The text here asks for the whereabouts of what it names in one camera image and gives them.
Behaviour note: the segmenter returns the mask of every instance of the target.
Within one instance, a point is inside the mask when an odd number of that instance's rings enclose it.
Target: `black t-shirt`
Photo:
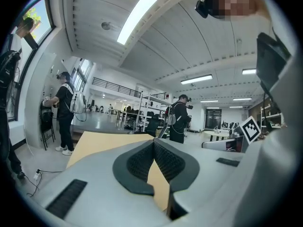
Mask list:
[[[74,90],[73,85],[69,81],[67,81],[66,84],[68,84],[71,89]],[[56,94],[56,97],[59,98],[59,109],[57,118],[63,119],[67,118],[68,116],[71,116],[72,113],[69,110],[72,98],[71,92],[66,87],[61,86]]]
[[[186,105],[181,102],[175,102],[172,105],[173,112],[176,116],[176,123],[174,124],[174,129],[177,131],[183,131],[188,122],[191,121],[191,118],[187,114]]]

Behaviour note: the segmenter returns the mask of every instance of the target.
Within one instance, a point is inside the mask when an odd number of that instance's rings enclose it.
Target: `black pants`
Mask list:
[[[178,129],[174,130],[171,126],[169,129],[169,139],[174,142],[183,144],[184,143],[184,133],[183,132],[184,132],[184,129],[179,130],[179,128],[178,128]]]
[[[70,127],[71,127],[71,121],[73,119],[73,114],[68,117],[63,117],[62,119],[59,119],[59,133],[61,135],[61,147],[67,148],[70,151],[74,150],[74,145],[72,143],[71,139],[71,132],[70,132]]]
[[[8,157],[10,161],[10,167],[16,174],[20,173],[21,162],[16,156],[13,146],[9,139],[9,124],[7,113],[4,110],[0,110],[0,147],[1,147],[1,160],[5,160]]]

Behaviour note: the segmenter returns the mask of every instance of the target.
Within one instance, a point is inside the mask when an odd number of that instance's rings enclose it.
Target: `white sneakers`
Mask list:
[[[71,156],[72,155],[72,151],[67,149],[67,146],[65,148],[62,148],[61,146],[58,146],[55,148],[56,151],[62,151],[62,154],[65,156]]]

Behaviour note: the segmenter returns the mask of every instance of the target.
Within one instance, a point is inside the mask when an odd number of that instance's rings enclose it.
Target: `door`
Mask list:
[[[218,126],[218,129],[220,129],[221,128],[221,117],[222,117],[221,109],[207,109],[206,110],[205,128],[214,129],[216,126]]]

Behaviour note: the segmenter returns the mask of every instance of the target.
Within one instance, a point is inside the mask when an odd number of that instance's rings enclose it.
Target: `fluorescent ceiling light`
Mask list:
[[[205,81],[205,80],[210,80],[213,79],[212,75],[206,75],[206,76],[202,76],[202,77],[198,77],[198,78],[192,78],[192,79],[186,79],[181,81],[181,84],[188,84],[188,83],[193,83],[193,82],[198,82],[198,81]]]
[[[140,19],[144,16],[144,14],[151,8],[151,6],[157,0],[139,0],[131,14],[128,16],[120,35],[117,39],[117,42],[120,44],[125,44],[129,36],[131,35],[134,28],[139,23]]]
[[[256,74],[256,72],[257,72],[256,69],[244,69],[242,71],[242,75]]]
[[[249,100],[251,100],[251,97],[250,98],[234,98],[233,100],[234,101],[249,101]]]
[[[201,103],[216,103],[218,100],[200,101]]]

